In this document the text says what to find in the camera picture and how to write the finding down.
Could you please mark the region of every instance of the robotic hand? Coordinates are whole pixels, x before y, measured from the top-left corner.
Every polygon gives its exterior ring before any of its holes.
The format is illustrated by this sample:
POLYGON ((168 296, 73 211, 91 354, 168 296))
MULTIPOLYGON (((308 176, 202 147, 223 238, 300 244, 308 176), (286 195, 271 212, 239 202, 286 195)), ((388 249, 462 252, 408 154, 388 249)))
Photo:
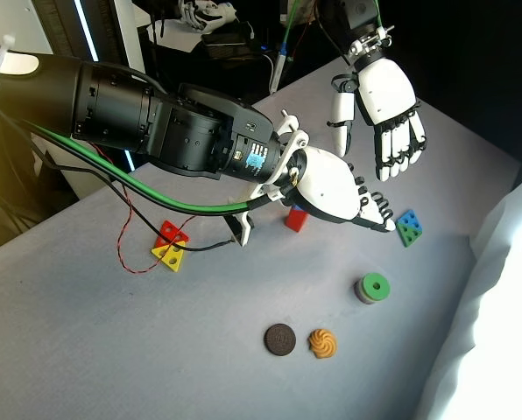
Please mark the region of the robotic hand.
MULTIPOLYGON (((132 77, 145 75, 119 66, 5 50, 0 48, 0 112, 6 121, 27 122, 30 130, 46 133, 76 156, 80 151, 68 137, 141 153, 179 175, 219 179, 224 173, 249 181, 247 201, 201 213, 223 215, 242 245, 250 232, 247 212, 276 200, 298 204, 325 221, 380 232, 395 228, 387 200, 370 194, 342 159, 308 146, 293 115, 283 113, 275 130, 255 109, 206 88, 181 85, 177 94, 168 94, 132 77), (287 133, 284 146, 279 139, 287 133)), ((101 159, 90 160, 114 176, 101 159)), ((137 193, 144 190, 126 178, 125 184, 137 193)), ((198 206, 167 201, 167 208, 198 214, 198 206)))
POLYGON ((210 0, 180 0, 179 7, 181 20, 201 33, 211 33, 236 20, 236 9, 231 3, 216 4, 210 0))
POLYGON ((374 127, 377 177, 382 181, 397 177, 417 162, 427 138, 411 82, 384 56, 384 49, 392 43, 389 31, 393 27, 381 25, 374 0, 323 3, 327 13, 332 11, 333 19, 342 23, 337 37, 355 70, 332 80, 336 94, 328 125, 334 129, 337 155, 343 157, 349 151, 356 97, 364 120, 374 127))

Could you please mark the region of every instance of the white curtain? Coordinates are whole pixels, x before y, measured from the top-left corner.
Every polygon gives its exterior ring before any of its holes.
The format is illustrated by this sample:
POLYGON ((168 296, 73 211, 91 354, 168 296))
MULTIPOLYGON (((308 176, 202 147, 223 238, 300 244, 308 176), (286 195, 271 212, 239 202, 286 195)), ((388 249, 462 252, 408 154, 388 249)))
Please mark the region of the white curtain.
POLYGON ((416 419, 522 419, 522 185, 489 214, 471 247, 476 267, 416 419))

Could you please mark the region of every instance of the red block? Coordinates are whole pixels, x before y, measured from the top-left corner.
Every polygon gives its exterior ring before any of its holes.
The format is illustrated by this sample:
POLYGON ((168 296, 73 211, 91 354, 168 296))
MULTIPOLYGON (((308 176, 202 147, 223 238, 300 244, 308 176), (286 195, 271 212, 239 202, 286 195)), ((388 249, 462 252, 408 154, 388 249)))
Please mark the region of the red block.
POLYGON ((299 207, 293 206, 286 218, 285 225, 287 225, 294 232, 302 230, 304 223, 307 221, 308 214, 299 207))
MULTIPOLYGON (((165 236, 170 241, 185 241, 189 242, 189 237, 181 231, 177 231, 178 227, 172 224, 169 220, 164 221, 162 228, 159 230, 163 236, 165 236)), ((154 248, 163 247, 167 245, 169 242, 164 241, 161 236, 156 239, 156 243, 154 243, 154 248)))

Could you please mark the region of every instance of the gray table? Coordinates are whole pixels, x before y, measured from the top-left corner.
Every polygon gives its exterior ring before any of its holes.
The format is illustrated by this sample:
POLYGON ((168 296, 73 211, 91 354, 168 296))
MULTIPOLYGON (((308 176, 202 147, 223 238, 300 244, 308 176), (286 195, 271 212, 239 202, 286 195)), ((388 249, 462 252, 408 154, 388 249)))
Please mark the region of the gray table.
MULTIPOLYGON (((329 81, 343 70, 334 61, 257 108, 274 122, 286 108, 313 145, 331 149, 329 81)), ((105 188, 1 247, 0 420, 410 417, 473 263, 468 237, 518 169, 439 111, 423 104, 420 114, 430 145, 402 177, 374 180, 372 129, 360 118, 348 156, 394 211, 416 211, 424 234, 407 249, 396 233, 314 218, 295 234, 274 203, 253 213, 246 248, 188 253, 178 274, 133 276, 115 248, 127 209, 105 188), (370 271, 392 291, 365 306, 351 288, 370 271), (298 339, 286 357, 263 346, 278 322, 298 339), (315 328, 338 338, 332 359, 308 351, 315 328)), ((195 203, 225 202, 244 187, 149 165, 136 176, 195 203)), ((158 225, 186 217, 134 200, 158 225)), ((186 231, 194 246, 229 237, 220 218, 186 231)), ((134 222, 128 264, 152 263, 154 239, 134 222)))

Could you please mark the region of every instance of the yellow triangle block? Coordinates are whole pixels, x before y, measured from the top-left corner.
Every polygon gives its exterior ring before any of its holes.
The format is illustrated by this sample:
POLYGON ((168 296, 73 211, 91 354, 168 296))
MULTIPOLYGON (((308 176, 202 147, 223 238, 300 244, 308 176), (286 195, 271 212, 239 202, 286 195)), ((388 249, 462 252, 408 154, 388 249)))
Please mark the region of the yellow triangle block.
MULTIPOLYGON (((175 242, 175 244, 185 247, 185 241, 175 242)), ((168 247, 169 245, 164 245, 163 247, 154 248, 152 253, 157 258, 161 258, 165 265, 177 273, 180 270, 181 261, 183 261, 184 251, 183 249, 175 248, 173 245, 169 249, 168 247)))

